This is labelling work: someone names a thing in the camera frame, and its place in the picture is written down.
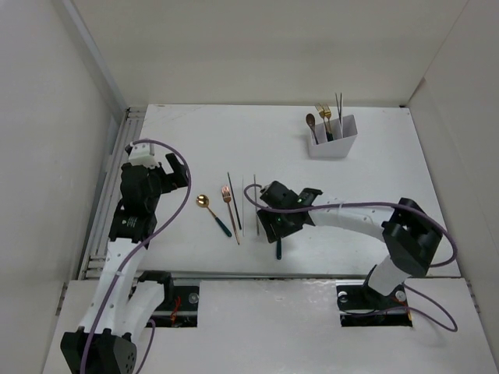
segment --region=utensil holder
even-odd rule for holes
[[[357,138],[357,124],[353,115],[343,117],[343,137],[340,131],[339,119],[331,120],[333,139],[328,142],[324,123],[315,126],[315,133],[319,144],[315,143],[312,131],[309,131],[309,155],[312,158],[345,158]]]

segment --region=bolt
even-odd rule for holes
[[[397,292],[395,292],[395,297],[400,302],[404,302],[405,300],[407,300],[407,296],[405,295],[404,291],[397,291]]]
[[[197,304],[197,302],[200,300],[200,296],[193,292],[192,294],[189,294],[189,302],[191,304]]]
[[[346,291],[339,291],[338,300],[340,302],[347,302],[349,300],[349,294],[347,294]]]

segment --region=white panel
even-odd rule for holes
[[[411,101],[447,222],[499,358],[499,2],[470,0]]]
[[[405,104],[466,0],[76,0],[128,104]]]
[[[91,300],[94,281],[73,281],[44,374],[66,374],[59,345]],[[201,284],[197,328],[157,329],[143,374],[497,373],[463,279],[410,280],[454,316],[450,333],[413,313],[409,327],[340,327],[334,280],[233,280]],[[428,301],[410,305],[445,320]],[[139,360],[150,332],[138,343]]]
[[[282,260],[263,230],[257,236],[255,210],[245,201],[245,237],[241,245],[229,239],[195,196],[206,194],[216,214],[230,226],[221,187],[231,172],[242,213],[242,176],[266,185],[274,180],[295,192],[305,187],[359,201],[414,199],[443,223],[430,175],[409,110],[345,108],[356,117],[359,137],[349,156],[340,161],[317,161],[306,150],[305,116],[310,107],[151,105],[141,137],[164,141],[179,150],[192,168],[193,192],[184,211],[155,238],[140,269],[251,274],[367,274],[388,254],[375,238],[340,228],[305,227],[282,241]],[[161,159],[166,151],[156,148]],[[186,193],[163,195],[156,215],[159,224],[177,209]],[[444,239],[434,262],[448,259]],[[459,276],[455,263],[430,274]]]
[[[0,362],[37,373],[111,112],[49,0],[0,1]]]

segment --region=wall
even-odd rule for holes
[[[410,101],[426,161],[499,362],[499,2],[470,0]]]
[[[130,105],[399,105],[466,0],[75,3]]]
[[[0,0],[0,362],[41,372],[111,111],[49,0]]]

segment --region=purple cable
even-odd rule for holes
[[[340,203],[340,204],[326,204],[326,205],[318,205],[318,206],[308,206],[306,208],[297,208],[297,209],[274,209],[274,208],[269,208],[268,206],[263,206],[260,205],[258,202],[253,201],[251,197],[248,195],[248,189],[251,188],[256,188],[259,187],[261,188],[261,185],[258,184],[251,184],[248,185],[247,187],[244,188],[244,196],[252,203],[254,206],[259,207],[262,210],[266,210],[267,212],[271,213],[305,213],[305,212],[310,212],[311,210],[319,210],[319,209],[327,209],[327,208],[342,208],[342,207],[351,207],[351,208],[360,208],[363,206],[387,206],[390,208],[394,209],[400,209],[400,210],[405,210],[410,213],[415,214],[418,217],[421,217],[428,222],[430,222],[434,227],[436,227],[444,236],[447,238],[447,240],[451,243],[452,247],[452,256],[450,259],[447,259],[441,263],[435,263],[434,265],[430,265],[430,267],[441,267],[448,265],[449,263],[452,263],[455,261],[455,259],[458,256],[458,245],[456,244],[455,240],[451,237],[451,235],[445,230],[445,228],[442,227],[441,224],[436,222],[432,217],[429,217],[427,214],[411,208],[409,206],[397,204],[397,203],[385,203],[385,202],[378,202],[378,201],[373,201],[373,202],[367,202],[367,203]]]
[[[125,257],[125,259],[123,260],[123,262],[121,263],[119,268],[116,270],[116,273],[121,273],[123,271],[123,268],[125,267],[125,265],[130,261],[130,259],[133,256],[135,256],[135,254],[137,252],[139,252],[139,250],[142,247],[144,247],[152,239],[156,238],[164,229],[166,229],[167,226],[170,225],[171,222],[173,222],[174,219],[177,218],[177,216],[180,214],[180,212],[182,211],[184,206],[187,204],[187,200],[189,199],[190,191],[192,188],[192,181],[191,181],[191,177],[190,177],[189,165],[187,164],[186,159],[184,158],[183,155],[181,155],[180,152],[178,152],[175,148],[173,148],[167,144],[164,144],[162,142],[158,142],[157,140],[152,140],[152,139],[137,140],[137,141],[133,142],[133,145],[141,144],[141,143],[151,143],[151,144],[157,144],[158,146],[162,146],[162,147],[170,150],[171,152],[173,152],[180,159],[180,161],[183,162],[184,166],[186,167],[186,173],[187,173],[187,178],[188,178],[187,193],[186,193],[186,197],[184,198],[184,200],[180,204],[179,208],[173,213],[173,215],[160,228],[158,228],[155,232],[153,232],[148,238],[146,238],[143,242],[139,243],[132,250],[132,252],[130,252],[129,255],[127,257]],[[109,289],[106,292],[106,295],[104,296],[104,298],[102,299],[102,304],[99,307],[99,309],[97,311],[97,315],[95,316],[94,323],[92,324],[92,327],[90,328],[90,332],[88,333],[87,342],[85,343],[85,348],[83,349],[83,355],[81,358],[80,374],[85,374],[85,370],[86,370],[86,366],[87,366],[87,359],[88,359],[88,351],[90,350],[90,344],[92,342],[92,338],[95,335],[95,330],[97,329],[97,325],[99,324],[99,321],[101,320],[102,313],[104,312],[105,306],[108,303],[109,298],[111,297],[112,290],[115,288],[115,285],[118,282],[118,279],[119,279],[119,275],[117,275],[117,274],[112,278],[111,284],[109,284]]]
[[[431,265],[430,267],[439,267],[439,266],[448,265],[449,263],[451,263],[452,261],[454,261],[456,259],[457,255],[458,255],[458,246],[457,246],[456,242],[454,241],[454,239],[451,237],[451,235],[447,232],[447,230],[445,230],[445,228],[443,228],[433,218],[431,218],[428,215],[426,215],[425,213],[420,212],[419,210],[411,208],[409,206],[405,206],[405,205],[401,205],[401,204],[396,204],[396,203],[368,202],[368,203],[326,204],[326,205],[318,205],[318,206],[308,206],[306,208],[298,208],[298,209],[273,209],[273,208],[269,208],[268,206],[260,205],[258,202],[256,202],[256,201],[254,201],[254,200],[251,199],[251,197],[248,195],[248,190],[251,189],[251,188],[256,188],[256,187],[261,188],[261,185],[253,183],[253,184],[248,185],[247,187],[245,187],[244,188],[244,196],[254,206],[257,206],[260,209],[266,210],[267,212],[271,212],[271,213],[284,213],[284,214],[286,214],[286,213],[304,213],[304,212],[309,212],[311,210],[319,210],[319,209],[327,209],[327,208],[340,208],[340,207],[343,207],[343,206],[350,206],[350,207],[388,206],[390,208],[406,210],[406,211],[414,213],[418,217],[422,217],[425,220],[427,220],[428,222],[430,222],[434,227],[436,227],[438,230],[440,230],[440,232],[443,235],[445,235],[445,237],[451,243],[451,246],[452,246],[452,256],[451,256],[451,258],[448,259],[448,260],[446,260],[446,261],[444,261],[444,262],[442,262],[442,263],[435,263],[434,265]],[[386,312],[389,312],[391,310],[412,310],[413,312],[417,312],[417,313],[421,314],[422,316],[428,318],[430,321],[433,321],[438,326],[442,327],[443,329],[446,329],[447,331],[451,331],[453,333],[455,333],[455,332],[458,331],[458,324],[455,322],[455,320],[451,316],[451,314],[442,305],[440,305],[438,302],[436,302],[435,300],[433,300],[429,296],[426,296],[425,294],[423,294],[423,293],[415,290],[414,288],[411,288],[411,287],[409,287],[409,286],[407,286],[405,284],[404,284],[404,286],[408,290],[414,292],[415,294],[421,296],[422,298],[425,298],[429,302],[434,303],[436,305],[436,307],[438,307],[442,312],[444,312],[444,314],[451,320],[452,325],[454,325],[454,326],[453,327],[445,326],[443,323],[438,322],[432,316],[426,314],[425,312],[423,312],[423,311],[421,311],[419,309],[413,308],[411,306],[397,306],[397,307],[394,307],[394,308],[389,308],[389,309],[385,309],[385,310],[379,310],[379,311],[376,311],[376,312],[363,313],[362,316],[378,316],[380,314],[385,314]]]
[[[153,329],[150,332],[149,344],[147,345],[146,353],[143,354],[142,362],[140,363],[140,366],[135,372],[135,374],[139,374],[140,370],[142,370],[143,364],[146,363],[147,356],[149,355],[150,347],[153,345],[154,333],[156,332],[156,323],[153,319],[149,319],[148,323],[152,325]]]

